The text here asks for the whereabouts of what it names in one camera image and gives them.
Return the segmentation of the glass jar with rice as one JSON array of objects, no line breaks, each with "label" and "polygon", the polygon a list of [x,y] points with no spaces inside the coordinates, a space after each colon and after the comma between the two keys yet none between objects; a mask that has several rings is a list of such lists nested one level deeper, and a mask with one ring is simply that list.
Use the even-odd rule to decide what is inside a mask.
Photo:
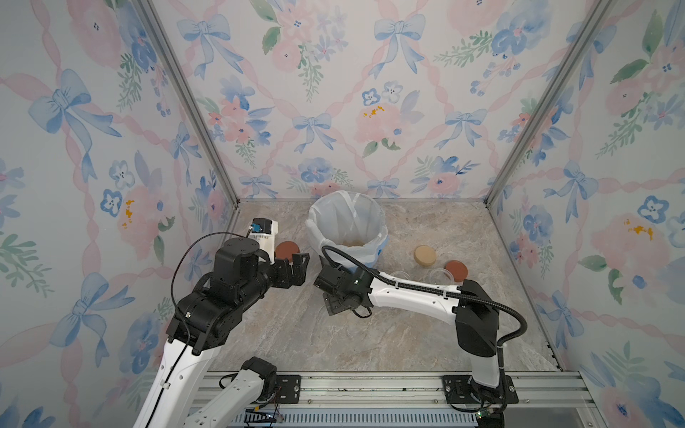
[{"label": "glass jar with rice", "polygon": [[410,274],[405,272],[405,271],[392,272],[391,276],[396,277],[396,278],[401,278],[404,280],[412,280],[412,277],[410,276]]}]

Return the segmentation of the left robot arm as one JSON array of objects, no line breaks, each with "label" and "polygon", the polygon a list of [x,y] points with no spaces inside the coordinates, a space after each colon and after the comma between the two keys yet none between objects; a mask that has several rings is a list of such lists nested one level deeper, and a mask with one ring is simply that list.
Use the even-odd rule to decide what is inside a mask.
[{"label": "left robot arm", "polygon": [[271,288],[288,289],[306,281],[310,256],[275,258],[274,235],[231,235],[215,255],[212,272],[192,292],[173,301],[174,316],[153,386],[137,427],[224,427],[276,384],[276,369],[259,358],[248,360],[227,387],[195,415],[190,409],[201,383],[244,313]]}]

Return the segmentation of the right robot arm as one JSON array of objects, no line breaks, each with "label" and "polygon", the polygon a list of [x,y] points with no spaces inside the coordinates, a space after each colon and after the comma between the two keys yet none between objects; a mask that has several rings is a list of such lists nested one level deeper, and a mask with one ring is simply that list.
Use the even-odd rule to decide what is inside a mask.
[{"label": "right robot arm", "polygon": [[325,293],[331,315],[359,308],[408,310],[455,327],[458,346],[469,355],[472,378],[495,389],[501,383],[497,339],[499,310],[473,281],[462,285],[428,285],[405,281],[375,269],[350,272],[326,266],[314,285]]}]

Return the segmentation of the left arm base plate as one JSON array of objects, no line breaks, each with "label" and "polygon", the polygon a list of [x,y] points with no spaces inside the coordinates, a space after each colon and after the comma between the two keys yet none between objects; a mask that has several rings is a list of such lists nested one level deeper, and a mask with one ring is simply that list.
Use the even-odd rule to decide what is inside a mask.
[{"label": "left arm base plate", "polygon": [[268,378],[256,403],[298,404],[301,396],[301,376],[298,374],[275,374]]}]

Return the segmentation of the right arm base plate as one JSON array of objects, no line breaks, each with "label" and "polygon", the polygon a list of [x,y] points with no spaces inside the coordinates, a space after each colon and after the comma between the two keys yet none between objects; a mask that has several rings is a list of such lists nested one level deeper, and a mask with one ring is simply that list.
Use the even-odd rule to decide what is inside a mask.
[{"label": "right arm base plate", "polygon": [[518,404],[517,388],[510,376],[505,376],[498,387],[476,383],[468,374],[448,374],[441,378],[446,401],[453,405],[480,406]]}]

